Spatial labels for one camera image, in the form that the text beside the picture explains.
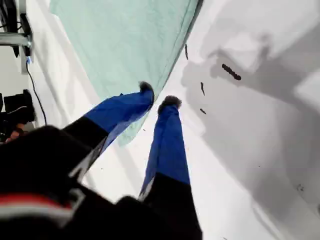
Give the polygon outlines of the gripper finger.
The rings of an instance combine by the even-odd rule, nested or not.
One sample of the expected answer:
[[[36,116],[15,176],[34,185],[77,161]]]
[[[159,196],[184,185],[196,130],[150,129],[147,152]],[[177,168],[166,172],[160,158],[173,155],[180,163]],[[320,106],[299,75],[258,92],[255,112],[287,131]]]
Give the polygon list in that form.
[[[200,240],[203,233],[192,195],[179,115],[181,100],[167,96],[158,107],[139,200],[148,206],[174,240]]]
[[[90,148],[71,175],[85,175],[106,148],[152,108],[154,101],[152,86],[142,81],[138,92],[107,98],[64,127],[66,133]]]

